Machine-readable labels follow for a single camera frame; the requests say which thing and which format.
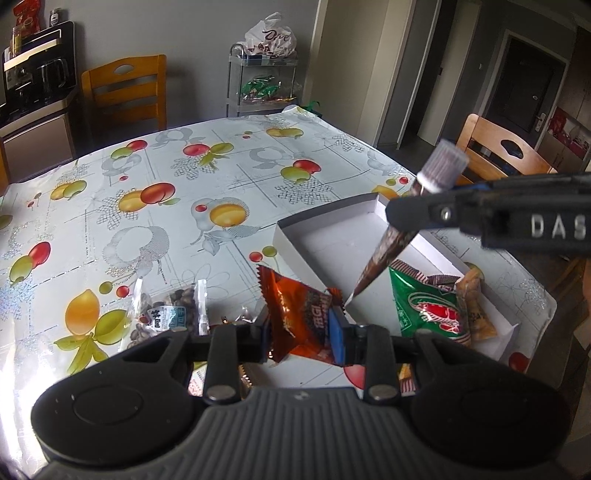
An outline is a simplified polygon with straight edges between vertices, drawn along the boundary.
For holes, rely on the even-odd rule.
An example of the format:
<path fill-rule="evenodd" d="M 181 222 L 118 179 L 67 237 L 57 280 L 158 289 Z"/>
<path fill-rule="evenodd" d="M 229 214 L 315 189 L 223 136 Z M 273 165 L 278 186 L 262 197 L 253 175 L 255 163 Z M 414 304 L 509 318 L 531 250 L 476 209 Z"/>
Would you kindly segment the brown cone snack stick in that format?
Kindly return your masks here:
<path fill-rule="evenodd" d="M 422 229 L 426 214 L 415 213 L 419 200 L 441 194 L 456 186 L 469 164 L 468 155 L 455 144 L 441 140 L 419 171 L 410 195 L 391 200 L 386 208 L 388 228 L 360 275 L 345 305 L 356 299 L 397 259 Z"/>

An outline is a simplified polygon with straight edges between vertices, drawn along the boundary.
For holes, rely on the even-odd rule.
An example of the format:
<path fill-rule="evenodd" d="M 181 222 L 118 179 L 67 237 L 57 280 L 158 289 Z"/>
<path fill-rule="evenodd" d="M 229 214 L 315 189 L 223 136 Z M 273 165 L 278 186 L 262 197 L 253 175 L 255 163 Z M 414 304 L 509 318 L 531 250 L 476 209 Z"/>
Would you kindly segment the green prawn cracker bag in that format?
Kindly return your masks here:
<path fill-rule="evenodd" d="M 394 260 L 389 274 L 403 337 L 425 329 L 471 345 L 468 320 L 455 289 L 459 276 L 426 275 L 402 260 Z"/>

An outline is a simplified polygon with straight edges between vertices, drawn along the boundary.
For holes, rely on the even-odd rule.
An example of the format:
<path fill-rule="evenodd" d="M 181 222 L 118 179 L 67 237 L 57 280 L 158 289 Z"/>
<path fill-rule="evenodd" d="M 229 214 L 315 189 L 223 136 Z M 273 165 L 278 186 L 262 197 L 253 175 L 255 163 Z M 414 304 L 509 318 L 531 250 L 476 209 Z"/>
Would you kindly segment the orange snack packet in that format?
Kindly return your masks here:
<path fill-rule="evenodd" d="M 263 265 L 257 267 L 257 277 L 270 317 L 270 358 L 280 363 L 293 354 L 334 364 L 329 308 L 342 306 L 342 292 L 318 291 Z"/>

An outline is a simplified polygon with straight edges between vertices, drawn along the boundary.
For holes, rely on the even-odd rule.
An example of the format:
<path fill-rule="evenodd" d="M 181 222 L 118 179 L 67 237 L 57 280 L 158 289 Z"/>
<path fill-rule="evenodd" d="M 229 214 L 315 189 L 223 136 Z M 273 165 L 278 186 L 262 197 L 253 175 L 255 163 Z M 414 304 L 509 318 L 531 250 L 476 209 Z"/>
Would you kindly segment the clear melon seed packet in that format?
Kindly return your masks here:
<path fill-rule="evenodd" d="M 132 348 L 168 330 L 188 331 L 193 336 L 211 332 L 206 309 L 207 282 L 198 279 L 152 298 L 139 279 L 127 311 L 129 332 L 125 347 Z"/>

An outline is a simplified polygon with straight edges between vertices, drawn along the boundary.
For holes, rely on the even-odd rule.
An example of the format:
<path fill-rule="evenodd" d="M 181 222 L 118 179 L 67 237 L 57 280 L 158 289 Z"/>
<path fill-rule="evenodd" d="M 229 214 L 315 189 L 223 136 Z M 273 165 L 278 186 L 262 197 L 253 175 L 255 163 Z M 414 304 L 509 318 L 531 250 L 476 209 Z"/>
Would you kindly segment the tan nut snack packet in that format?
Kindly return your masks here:
<path fill-rule="evenodd" d="M 472 267 L 455 285 L 474 341 L 489 340 L 497 336 L 496 327 L 480 304 L 482 278 L 482 272 L 477 267 Z"/>

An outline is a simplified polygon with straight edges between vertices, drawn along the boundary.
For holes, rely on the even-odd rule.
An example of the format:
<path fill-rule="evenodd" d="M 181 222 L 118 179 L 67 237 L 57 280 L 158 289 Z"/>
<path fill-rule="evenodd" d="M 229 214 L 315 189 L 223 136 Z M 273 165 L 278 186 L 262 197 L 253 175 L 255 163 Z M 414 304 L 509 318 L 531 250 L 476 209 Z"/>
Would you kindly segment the right wooden chair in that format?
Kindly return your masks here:
<path fill-rule="evenodd" d="M 456 146 L 469 157 L 458 185 L 515 175 L 556 173 L 525 140 L 475 113 L 467 117 Z"/>

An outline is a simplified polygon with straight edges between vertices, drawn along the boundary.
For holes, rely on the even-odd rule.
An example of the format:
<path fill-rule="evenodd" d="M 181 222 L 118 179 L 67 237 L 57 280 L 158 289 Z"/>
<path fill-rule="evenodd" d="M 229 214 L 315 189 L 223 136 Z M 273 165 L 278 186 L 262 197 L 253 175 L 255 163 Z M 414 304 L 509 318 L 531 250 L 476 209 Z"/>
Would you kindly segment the wooden chair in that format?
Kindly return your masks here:
<path fill-rule="evenodd" d="M 469 157 L 458 185 L 515 175 L 556 173 L 525 140 L 475 113 L 467 117 L 456 146 Z"/>
<path fill-rule="evenodd" d="M 81 74 L 81 91 L 91 131 L 148 122 L 167 128 L 167 58 L 164 54 L 124 57 Z"/>

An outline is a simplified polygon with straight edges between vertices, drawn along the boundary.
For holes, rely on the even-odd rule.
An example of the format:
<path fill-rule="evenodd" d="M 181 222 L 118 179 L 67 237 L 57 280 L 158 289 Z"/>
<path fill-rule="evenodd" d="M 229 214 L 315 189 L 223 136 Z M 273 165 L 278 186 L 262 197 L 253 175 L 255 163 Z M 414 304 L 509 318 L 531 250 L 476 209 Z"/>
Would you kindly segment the dark entrance door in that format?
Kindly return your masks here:
<path fill-rule="evenodd" d="M 509 34 L 484 117 L 535 147 L 566 68 L 555 55 Z"/>

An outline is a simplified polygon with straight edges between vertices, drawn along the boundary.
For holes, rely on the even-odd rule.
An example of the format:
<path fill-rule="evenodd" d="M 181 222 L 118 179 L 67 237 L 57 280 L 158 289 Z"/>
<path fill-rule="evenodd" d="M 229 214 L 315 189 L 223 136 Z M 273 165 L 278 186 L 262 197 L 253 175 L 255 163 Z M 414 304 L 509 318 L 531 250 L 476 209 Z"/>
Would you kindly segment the fruit pattern tablecloth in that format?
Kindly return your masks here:
<path fill-rule="evenodd" d="M 33 479 L 558 479 L 568 407 L 501 358 L 401 335 L 389 270 L 345 305 L 417 174 L 314 114 L 221 118 L 97 150 L 8 188 L 1 203 L 1 457 Z M 419 231 L 401 259 L 467 268 Z M 365 367 L 290 354 L 245 363 L 242 400 L 204 400 L 211 336 L 266 306 L 257 267 L 338 288 L 356 325 L 389 330 L 394 406 L 363 401 Z M 139 279 L 152 297 L 207 282 L 211 332 L 132 348 Z"/>

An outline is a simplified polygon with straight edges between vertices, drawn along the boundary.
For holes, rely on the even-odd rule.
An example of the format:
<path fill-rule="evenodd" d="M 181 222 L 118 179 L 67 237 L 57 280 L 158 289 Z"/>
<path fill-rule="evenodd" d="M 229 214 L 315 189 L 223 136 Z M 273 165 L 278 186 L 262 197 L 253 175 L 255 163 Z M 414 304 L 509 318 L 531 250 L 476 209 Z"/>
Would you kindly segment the green shopping bag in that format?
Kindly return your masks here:
<path fill-rule="evenodd" d="M 322 118 L 322 112 L 320 111 L 320 108 L 321 108 L 321 103 L 320 102 L 313 100 L 311 102 L 308 102 L 308 104 L 301 105 L 301 107 L 305 111 L 308 111 L 311 114 L 314 114 L 315 116 L 318 116 L 318 118 Z"/>

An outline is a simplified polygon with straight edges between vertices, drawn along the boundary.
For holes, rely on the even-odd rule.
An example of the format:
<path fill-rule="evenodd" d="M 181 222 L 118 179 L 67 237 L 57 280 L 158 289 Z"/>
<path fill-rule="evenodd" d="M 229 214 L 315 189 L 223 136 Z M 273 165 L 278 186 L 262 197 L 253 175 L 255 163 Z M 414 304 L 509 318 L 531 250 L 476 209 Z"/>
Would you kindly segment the green candy bag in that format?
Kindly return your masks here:
<path fill-rule="evenodd" d="M 283 101 L 290 98 L 290 89 L 274 75 L 253 77 L 240 88 L 240 99 L 244 102 Z"/>

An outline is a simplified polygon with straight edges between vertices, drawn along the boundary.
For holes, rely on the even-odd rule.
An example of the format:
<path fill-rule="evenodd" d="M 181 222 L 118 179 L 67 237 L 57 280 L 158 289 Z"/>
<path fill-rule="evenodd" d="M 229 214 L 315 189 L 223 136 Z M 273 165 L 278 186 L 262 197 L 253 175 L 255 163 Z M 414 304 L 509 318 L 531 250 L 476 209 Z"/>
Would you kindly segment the grey cabinet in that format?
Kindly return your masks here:
<path fill-rule="evenodd" d="M 1 127 L 10 180 L 22 182 L 76 158 L 71 129 L 76 93 Z"/>

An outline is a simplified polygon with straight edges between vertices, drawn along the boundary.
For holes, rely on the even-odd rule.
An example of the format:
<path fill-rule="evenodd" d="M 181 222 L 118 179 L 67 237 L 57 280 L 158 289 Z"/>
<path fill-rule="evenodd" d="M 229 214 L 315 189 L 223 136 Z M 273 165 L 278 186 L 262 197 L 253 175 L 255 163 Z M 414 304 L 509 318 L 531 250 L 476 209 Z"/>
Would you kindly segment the far wooden chair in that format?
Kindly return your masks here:
<path fill-rule="evenodd" d="M 81 91 L 91 131 L 148 122 L 167 128 L 167 58 L 164 54 L 124 57 L 81 74 Z"/>

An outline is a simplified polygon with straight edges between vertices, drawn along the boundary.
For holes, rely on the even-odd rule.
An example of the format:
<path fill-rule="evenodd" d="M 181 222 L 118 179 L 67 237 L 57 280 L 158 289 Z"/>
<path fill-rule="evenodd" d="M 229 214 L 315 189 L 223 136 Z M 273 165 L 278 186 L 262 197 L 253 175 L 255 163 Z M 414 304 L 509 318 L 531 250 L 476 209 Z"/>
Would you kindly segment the black coffee machine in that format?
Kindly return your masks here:
<path fill-rule="evenodd" d="M 77 88 L 76 27 L 64 21 L 25 39 L 1 63 L 1 125 L 63 100 Z"/>

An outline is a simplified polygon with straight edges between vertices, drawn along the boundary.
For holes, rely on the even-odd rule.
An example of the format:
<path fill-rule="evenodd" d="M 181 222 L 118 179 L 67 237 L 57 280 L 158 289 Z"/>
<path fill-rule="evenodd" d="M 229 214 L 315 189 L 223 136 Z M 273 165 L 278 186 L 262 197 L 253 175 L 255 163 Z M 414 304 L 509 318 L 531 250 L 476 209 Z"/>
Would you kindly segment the red snack bag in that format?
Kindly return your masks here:
<path fill-rule="evenodd" d="M 13 15 L 16 19 L 15 26 L 22 39 L 38 33 L 40 28 L 41 0 L 22 0 L 13 8 Z"/>

